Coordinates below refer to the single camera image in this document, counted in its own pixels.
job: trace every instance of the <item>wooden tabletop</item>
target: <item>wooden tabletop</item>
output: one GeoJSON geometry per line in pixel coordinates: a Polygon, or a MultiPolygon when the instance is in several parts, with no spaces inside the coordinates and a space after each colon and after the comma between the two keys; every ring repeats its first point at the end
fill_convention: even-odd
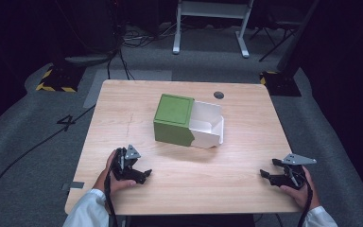
{"type": "Polygon", "coordinates": [[[261,168],[282,174],[271,159],[291,152],[263,85],[106,80],[74,178],[85,185],[70,190],[66,213],[92,188],[111,152],[128,144],[142,156],[133,168],[152,173],[145,184],[116,194],[117,215],[299,211],[289,196],[260,176],[261,168]],[[224,98],[216,99],[214,92],[224,98]],[[223,144],[204,149],[155,141],[153,119],[161,94],[220,105],[223,144]]]}

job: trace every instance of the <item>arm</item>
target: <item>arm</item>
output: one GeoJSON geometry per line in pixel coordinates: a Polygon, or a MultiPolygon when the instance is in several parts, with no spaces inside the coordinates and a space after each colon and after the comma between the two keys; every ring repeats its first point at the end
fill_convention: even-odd
{"type": "MultiPolygon", "coordinates": [[[[313,197],[311,200],[311,204],[309,206],[309,212],[305,217],[305,222],[303,226],[305,227],[318,227],[318,226],[337,226],[332,217],[325,211],[325,209],[320,205],[320,198],[318,196],[317,188],[315,187],[314,182],[312,181],[311,175],[304,166],[302,167],[305,172],[305,177],[309,182],[312,190],[313,197]]],[[[300,188],[300,190],[296,190],[289,186],[282,185],[280,186],[281,190],[285,192],[287,195],[292,197],[294,201],[303,209],[305,207],[305,203],[308,197],[307,194],[307,185],[300,188]]]]}
{"type": "MultiPolygon", "coordinates": [[[[63,226],[108,226],[109,215],[105,208],[105,178],[114,152],[108,158],[105,169],[99,174],[93,189],[88,191],[73,207],[63,226]]],[[[117,181],[111,173],[111,197],[120,189],[136,185],[135,181],[117,181]]]]}

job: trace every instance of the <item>white metal stand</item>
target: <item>white metal stand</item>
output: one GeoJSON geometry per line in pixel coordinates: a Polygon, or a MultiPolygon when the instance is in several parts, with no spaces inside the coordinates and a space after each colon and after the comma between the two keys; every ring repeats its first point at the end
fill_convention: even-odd
{"type": "Polygon", "coordinates": [[[245,4],[225,4],[225,3],[206,3],[206,2],[189,2],[179,0],[178,17],[176,26],[175,42],[173,43],[173,54],[180,53],[181,46],[181,22],[182,15],[188,16],[205,16],[242,19],[240,31],[235,32],[238,44],[241,49],[243,58],[249,57],[249,51],[243,40],[244,31],[250,17],[252,0],[245,4]]]}

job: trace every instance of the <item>hand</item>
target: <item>hand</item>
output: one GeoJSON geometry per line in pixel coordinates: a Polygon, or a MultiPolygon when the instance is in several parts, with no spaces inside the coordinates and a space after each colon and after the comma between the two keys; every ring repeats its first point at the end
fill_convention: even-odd
{"type": "MultiPolygon", "coordinates": [[[[107,164],[105,169],[99,174],[98,179],[96,179],[96,182],[93,186],[93,188],[99,189],[102,192],[105,192],[105,178],[108,174],[109,168],[111,167],[111,162],[114,157],[114,154],[116,153],[116,150],[112,152],[112,154],[109,156],[107,160],[107,164]]],[[[136,181],[133,180],[125,180],[125,181],[117,181],[114,177],[113,173],[111,172],[111,196],[113,196],[114,192],[124,189],[127,187],[131,187],[136,185],[136,181]]]]}
{"type": "MultiPolygon", "coordinates": [[[[306,169],[304,166],[302,167],[302,169],[304,170],[305,177],[306,177],[307,181],[309,182],[309,184],[311,185],[311,188],[313,191],[311,205],[309,206],[309,210],[312,210],[312,209],[320,206],[320,199],[318,197],[317,189],[315,188],[314,182],[312,181],[312,178],[311,178],[311,175],[309,174],[308,169],[306,169]]],[[[280,186],[281,190],[283,192],[285,192],[287,195],[289,195],[290,197],[292,197],[302,209],[305,207],[307,197],[308,197],[307,187],[308,187],[307,184],[305,184],[302,188],[300,188],[300,190],[296,190],[296,189],[286,186],[286,185],[280,186]]]]}

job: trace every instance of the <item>white sleeve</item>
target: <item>white sleeve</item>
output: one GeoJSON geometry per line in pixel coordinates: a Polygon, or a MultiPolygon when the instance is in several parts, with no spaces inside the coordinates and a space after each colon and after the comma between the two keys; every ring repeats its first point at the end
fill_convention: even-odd
{"type": "Polygon", "coordinates": [[[108,227],[109,215],[105,209],[105,194],[91,189],[73,207],[63,227],[100,226],[108,227]]]}
{"type": "Polygon", "coordinates": [[[305,217],[304,227],[337,227],[333,218],[322,207],[316,207],[310,210],[305,217]]]}

